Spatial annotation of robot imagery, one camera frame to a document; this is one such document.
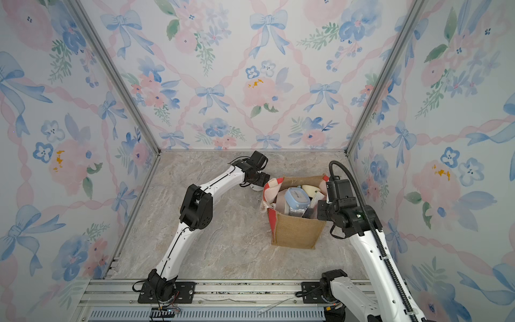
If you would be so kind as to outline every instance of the blue container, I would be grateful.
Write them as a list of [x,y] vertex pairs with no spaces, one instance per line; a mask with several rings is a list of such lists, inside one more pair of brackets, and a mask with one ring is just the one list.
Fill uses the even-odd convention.
[[294,210],[306,209],[310,205],[310,198],[308,197],[306,191],[302,190],[301,188],[288,188],[284,198],[286,199],[286,202],[290,208]]

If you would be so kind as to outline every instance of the black cable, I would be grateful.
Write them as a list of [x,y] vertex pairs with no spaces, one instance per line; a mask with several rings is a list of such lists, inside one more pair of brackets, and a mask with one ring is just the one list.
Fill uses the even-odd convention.
[[340,169],[342,169],[343,172],[345,172],[345,174],[349,178],[349,181],[351,182],[351,185],[352,185],[352,189],[354,190],[354,193],[356,194],[356,199],[359,203],[359,207],[361,208],[361,211],[363,212],[363,217],[367,221],[368,227],[370,228],[370,231],[372,232],[372,236],[375,239],[375,243],[377,244],[377,248],[379,249],[381,258],[383,259],[383,261],[386,265],[386,269],[390,273],[393,283],[395,284],[395,287],[397,288],[397,291],[399,292],[399,295],[401,296],[402,303],[406,307],[407,314],[409,315],[409,318],[413,322],[418,322],[417,317],[414,315],[413,307],[411,307],[408,297],[406,296],[406,293],[402,289],[402,284],[399,281],[399,278],[397,277],[397,274],[395,273],[395,270],[393,269],[393,266],[390,263],[390,259],[386,255],[385,248],[383,246],[383,243],[381,242],[381,239],[379,238],[379,234],[377,233],[377,231],[375,229],[375,225],[373,224],[372,220],[368,216],[367,209],[365,208],[365,202],[363,201],[363,196],[361,195],[361,191],[359,190],[358,185],[356,184],[356,181],[354,180],[354,177],[352,176],[349,169],[347,169],[341,162],[333,160],[333,161],[329,162],[329,173],[331,174],[331,178],[334,177],[334,172],[333,172],[334,165],[337,165]]
[[314,291],[319,290],[319,289],[320,289],[320,286],[315,287],[314,289],[312,289],[309,292],[298,291],[298,292],[295,292],[295,297],[304,297],[304,296],[306,296],[308,294],[311,294],[311,292],[314,292]]

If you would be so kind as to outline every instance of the mounting plate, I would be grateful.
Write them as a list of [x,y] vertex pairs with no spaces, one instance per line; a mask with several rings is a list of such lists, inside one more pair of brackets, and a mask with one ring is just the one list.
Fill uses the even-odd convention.
[[[191,304],[195,295],[195,284],[195,282],[176,282],[176,291],[179,291],[179,295],[175,299],[174,304]],[[138,303],[158,304],[154,290],[150,288],[148,282],[143,283],[141,287]]]
[[[320,286],[320,282],[302,282],[300,283],[303,292],[309,292]],[[322,290],[318,289],[302,297],[304,304],[327,303],[322,299]]]

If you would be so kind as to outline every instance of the blue flower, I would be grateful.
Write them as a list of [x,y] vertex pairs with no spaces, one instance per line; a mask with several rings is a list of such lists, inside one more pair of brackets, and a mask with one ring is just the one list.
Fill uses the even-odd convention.
[[251,68],[245,69],[245,72],[247,73],[247,78],[252,79],[259,76],[259,71],[256,68],[256,66],[252,66]]
[[388,162],[383,155],[375,155],[374,161],[370,163],[370,172],[374,175],[374,181],[385,184],[388,178]]
[[458,171],[461,173],[459,182],[466,187],[471,186],[474,181],[481,181],[485,178],[483,174],[485,166],[474,158],[470,158],[466,163],[461,163]]
[[322,129],[322,125],[319,124],[320,122],[322,122],[321,117],[316,117],[314,120],[311,120],[310,117],[306,117],[302,122],[302,128],[305,130]]
[[469,80],[469,75],[465,77],[465,71],[463,71],[459,77],[454,76],[453,84],[447,86],[447,91],[451,92],[451,97],[454,97],[456,93],[463,93],[461,86],[465,85],[467,80]]
[[136,143],[139,142],[139,139],[137,137],[133,138],[130,132],[127,132],[125,139],[126,141],[122,141],[122,148],[125,150],[127,155],[131,155],[132,151],[134,150],[134,146],[136,146]]
[[442,161],[442,163],[447,165],[449,168],[455,168],[458,166],[458,158],[459,151],[452,150],[452,148],[448,146],[443,152],[443,155],[440,157],[440,161]]
[[370,36],[381,25],[381,8],[377,0],[354,2],[341,14],[343,21],[338,32],[341,40],[359,41]]
[[137,195],[134,194],[134,189],[132,189],[129,193],[127,193],[128,190],[129,190],[129,188],[127,188],[127,184],[125,184],[125,182],[122,181],[120,183],[120,192],[118,192],[118,194],[116,195],[116,198],[114,199],[113,204],[111,205],[111,209],[113,211],[118,211],[120,206],[122,206],[125,209],[125,215],[124,215],[125,222],[127,222],[127,220],[129,219],[128,215],[127,215],[128,205],[127,205],[126,200],[134,199],[137,197]]
[[493,54],[492,58],[490,58],[490,61],[486,60],[483,62],[483,66],[485,67],[485,70],[483,71],[483,75],[490,76],[490,72],[492,69],[495,69],[499,67],[501,64],[497,62],[497,57],[499,57],[499,54],[501,52],[498,50]]
[[220,27],[220,32],[225,38],[228,38],[230,34],[232,34],[232,31],[228,30],[229,23],[228,22],[222,22],[222,20],[218,19],[218,27]]
[[465,83],[463,83],[463,86],[467,87],[465,97],[469,96],[470,94],[477,94],[476,86],[481,84],[484,80],[485,78],[481,77],[481,70],[476,71],[470,81],[466,81]]
[[87,235],[74,236],[65,241],[52,261],[52,279],[58,281],[62,278],[68,282],[76,278],[81,263],[88,259],[89,246]]
[[45,121],[41,127],[41,133],[46,135],[46,139],[51,143],[56,140],[62,141],[64,139],[64,131],[59,128],[57,121]]
[[80,33],[79,27],[68,12],[68,9],[61,1],[48,7],[51,24],[54,30],[62,36],[64,44],[74,53],[86,47],[86,40]]
[[388,227],[390,228],[391,233],[387,234],[385,239],[389,242],[393,241],[392,245],[390,246],[390,254],[393,260],[397,262],[397,250],[399,250],[399,253],[401,254],[407,252],[408,244],[406,244],[406,241],[401,238],[401,235],[397,231],[397,225],[392,218],[390,218],[388,221]]
[[218,30],[218,27],[215,26],[213,29],[213,26],[209,26],[209,32],[207,33],[207,36],[209,37],[209,44],[212,45],[213,43],[217,46],[219,45],[218,41],[222,40],[222,37],[220,37],[220,30]]
[[164,71],[163,65],[154,65],[152,59],[148,56],[145,56],[145,60],[138,58],[138,63],[140,63],[140,67],[138,68],[143,72],[143,75],[147,76],[152,73],[154,75],[154,80],[156,82],[161,82],[161,76],[158,74]]
[[268,77],[272,77],[274,74],[274,68],[276,68],[276,65],[272,63],[271,60],[264,60],[261,62],[261,73],[265,74]]
[[210,137],[219,137],[222,138],[226,134],[229,133],[229,124],[221,118],[212,118],[207,120],[203,127],[205,129],[206,135]]
[[50,143],[43,144],[38,142],[36,143],[36,149],[32,153],[32,156],[44,163],[48,163],[52,157],[52,153],[54,153],[54,147]]
[[366,181],[363,181],[361,183],[361,191],[365,196],[368,196],[370,194],[370,192],[368,191],[368,183]]

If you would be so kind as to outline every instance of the floral wallpaper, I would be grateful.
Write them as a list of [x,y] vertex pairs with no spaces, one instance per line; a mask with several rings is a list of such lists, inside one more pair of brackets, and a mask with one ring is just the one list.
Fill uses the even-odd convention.
[[341,149],[411,0],[82,4],[162,148]]
[[69,320],[154,154],[61,1],[0,1],[0,320]]
[[429,320],[515,321],[514,12],[428,1],[351,151]]

